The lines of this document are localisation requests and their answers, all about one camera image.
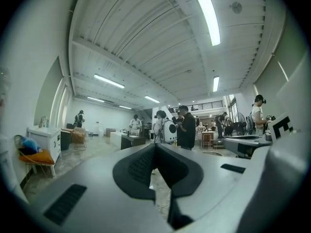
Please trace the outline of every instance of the man in black shirt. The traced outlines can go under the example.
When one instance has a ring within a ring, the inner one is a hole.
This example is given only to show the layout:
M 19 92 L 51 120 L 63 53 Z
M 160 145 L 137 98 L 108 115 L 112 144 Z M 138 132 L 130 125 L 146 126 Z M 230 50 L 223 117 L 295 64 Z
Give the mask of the man in black shirt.
M 218 115 L 215 117 L 217 131 L 218 131 L 218 138 L 223 138 L 223 127 L 222 122 L 225 120 L 225 116 L 227 115 L 227 112 L 222 113 L 221 115 Z
M 177 112 L 177 114 L 178 114 L 178 118 L 177 118 L 176 121 L 175 121 L 175 123 L 177 123 L 176 126 L 178 126 L 178 127 L 177 127 L 177 146 L 180 146 L 180 141 L 181 141 L 182 133 L 183 133 L 183 132 L 181 131 L 181 129 L 180 129 L 178 123 L 183 123 L 184 118 L 183 118 L 183 116 L 180 114 L 180 112 Z
M 181 105 L 179 107 L 180 114 L 184 117 L 184 121 L 180 124 L 181 139 L 179 141 L 181 148 L 191 150 L 195 141 L 195 119 L 188 110 L 188 107 Z

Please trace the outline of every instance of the blue plush toy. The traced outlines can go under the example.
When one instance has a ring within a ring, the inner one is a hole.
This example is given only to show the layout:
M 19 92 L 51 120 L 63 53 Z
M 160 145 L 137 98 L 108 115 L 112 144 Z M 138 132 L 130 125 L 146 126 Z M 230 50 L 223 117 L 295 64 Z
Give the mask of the blue plush toy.
M 26 148 L 33 149 L 34 151 L 42 152 L 42 148 L 33 140 L 32 138 L 29 137 L 22 137 L 22 145 Z

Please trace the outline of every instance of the fluorescent light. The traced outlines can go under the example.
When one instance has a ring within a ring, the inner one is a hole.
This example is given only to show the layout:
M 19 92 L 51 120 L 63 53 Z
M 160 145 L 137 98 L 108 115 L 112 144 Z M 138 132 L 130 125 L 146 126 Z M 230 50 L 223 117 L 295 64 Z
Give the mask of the fluorescent light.
M 213 92 L 218 90 L 218 85 L 219 85 L 219 76 L 214 77 L 214 86 L 213 86 Z
M 102 102 L 104 103 L 105 101 L 104 100 L 100 100 L 100 99 L 95 99 L 95 98 L 91 98 L 91 97 L 87 97 L 88 99 L 92 99 L 92 100 L 95 100 L 95 101 L 98 101 L 98 102 Z
M 122 89 L 125 88 L 124 85 L 119 84 L 119 83 L 116 83 L 116 82 L 113 82 L 113 81 L 108 80 L 108 79 L 105 79 L 104 77 L 101 77 L 101 76 L 99 76 L 99 75 L 97 75 L 97 74 L 94 74 L 94 78 L 99 79 L 99 80 L 101 80 L 101 81 L 105 81 L 105 82 L 107 82 L 107 83 L 109 83 L 109 84 L 113 84 L 113 85 L 115 85 L 115 86 L 117 86 L 117 87 L 119 87 L 119 88 L 122 88 Z
M 122 108 L 125 108 L 125 109 L 129 109 L 129 110 L 131 110 L 131 109 L 132 109 L 132 108 L 125 107 L 125 106 L 122 106 L 122 105 L 119 105 L 119 107 L 122 107 Z
M 155 99 L 153 99 L 153 98 L 151 98 L 151 97 L 149 97 L 149 96 L 145 96 L 145 98 L 146 98 L 146 99 L 149 99 L 149 100 L 151 100 L 151 101 L 153 101 L 153 102 L 160 103 L 158 100 L 155 100 Z
M 198 0 L 198 2 L 202 8 L 205 20 L 207 22 L 212 45 L 213 46 L 219 45 L 220 44 L 220 33 L 219 33 L 218 21 L 217 21 L 213 3 L 211 0 Z

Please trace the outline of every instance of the railing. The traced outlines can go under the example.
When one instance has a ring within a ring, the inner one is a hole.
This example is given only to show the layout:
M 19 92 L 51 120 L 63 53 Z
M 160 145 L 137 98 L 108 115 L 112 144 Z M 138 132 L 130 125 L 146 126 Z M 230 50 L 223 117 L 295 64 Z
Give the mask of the railing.
M 207 109 L 216 109 L 223 107 L 223 101 L 214 101 L 209 103 L 200 103 L 194 105 L 187 105 L 189 111 L 199 111 L 199 110 L 207 110 Z M 179 107 L 168 108 L 171 113 L 177 113 L 179 111 Z

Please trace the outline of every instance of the person in white shirt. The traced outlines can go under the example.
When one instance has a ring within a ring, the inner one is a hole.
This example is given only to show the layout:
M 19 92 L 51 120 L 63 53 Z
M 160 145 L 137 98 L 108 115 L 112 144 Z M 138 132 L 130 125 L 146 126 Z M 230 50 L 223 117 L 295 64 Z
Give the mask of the person in white shirt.
M 166 113 L 164 111 L 157 111 L 156 112 L 156 118 L 157 121 L 155 122 L 155 127 L 154 127 L 154 139 L 155 143 L 161 143 L 161 131 L 163 129 L 164 123 L 167 121 L 166 119 Z
M 263 103 L 266 103 L 266 100 L 263 99 L 262 95 L 257 95 L 255 97 L 255 103 L 254 103 L 254 106 L 251 112 L 252 121 L 255 124 L 256 134 L 263 133 L 263 126 L 268 121 L 268 120 L 262 119 L 262 113 L 261 113 L 260 107 L 262 106 Z
M 138 115 L 134 115 L 134 119 L 130 121 L 130 132 L 131 134 L 135 134 L 139 136 L 139 132 L 141 129 L 141 121 L 138 119 Z

